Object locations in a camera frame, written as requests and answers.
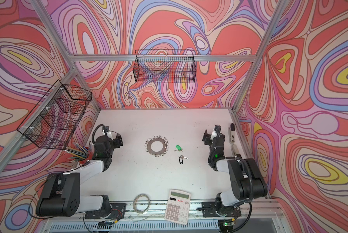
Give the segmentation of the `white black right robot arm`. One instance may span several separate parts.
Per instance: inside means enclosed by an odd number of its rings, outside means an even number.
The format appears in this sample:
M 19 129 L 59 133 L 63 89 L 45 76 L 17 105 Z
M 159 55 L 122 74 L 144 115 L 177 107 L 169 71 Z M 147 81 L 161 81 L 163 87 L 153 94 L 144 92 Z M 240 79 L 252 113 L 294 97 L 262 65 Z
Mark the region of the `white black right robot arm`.
M 230 177 L 230 189 L 216 195 L 213 202 L 203 202 L 205 216 L 227 216 L 245 203 L 266 197 L 268 188 L 254 159 L 224 156 L 225 135 L 219 126 L 212 133 L 204 132 L 202 141 L 209 146 L 208 165 Z

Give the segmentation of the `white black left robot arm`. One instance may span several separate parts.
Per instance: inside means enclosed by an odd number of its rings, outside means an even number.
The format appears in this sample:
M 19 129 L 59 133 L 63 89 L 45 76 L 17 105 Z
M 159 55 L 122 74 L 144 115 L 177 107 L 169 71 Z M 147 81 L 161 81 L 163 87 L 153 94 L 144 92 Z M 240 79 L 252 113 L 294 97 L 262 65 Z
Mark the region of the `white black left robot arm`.
M 114 150 L 123 146 L 122 136 L 100 124 L 92 132 L 91 145 L 94 148 L 93 155 L 85 165 L 68 172 L 52 173 L 46 178 L 36 205 L 37 217 L 52 218 L 82 213 L 103 219 L 111 215 L 109 197 L 82 196 L 81 185 L 108 170 Z

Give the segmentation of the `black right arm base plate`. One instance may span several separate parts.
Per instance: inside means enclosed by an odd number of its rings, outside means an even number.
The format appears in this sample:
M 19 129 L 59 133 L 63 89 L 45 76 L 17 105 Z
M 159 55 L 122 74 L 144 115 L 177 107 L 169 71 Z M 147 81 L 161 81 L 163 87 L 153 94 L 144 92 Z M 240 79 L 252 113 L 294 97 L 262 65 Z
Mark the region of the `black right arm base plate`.
M 202 202 L 202 206 L 197 208 L 201 211 L 203 217 L 240 217 L 241 210 L 239 207 L 223 206 L 215 201 L 213 202 Z

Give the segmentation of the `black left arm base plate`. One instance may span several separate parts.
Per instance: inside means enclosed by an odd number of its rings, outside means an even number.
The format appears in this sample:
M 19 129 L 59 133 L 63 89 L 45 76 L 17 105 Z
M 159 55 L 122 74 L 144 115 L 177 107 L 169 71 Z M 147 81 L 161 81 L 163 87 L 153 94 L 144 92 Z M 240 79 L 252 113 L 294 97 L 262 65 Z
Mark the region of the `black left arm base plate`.
M 87 211 L 85 219 L 119 220 L 124 218 L 126 203 L 110 203 L 109 207 L 97 211 Z

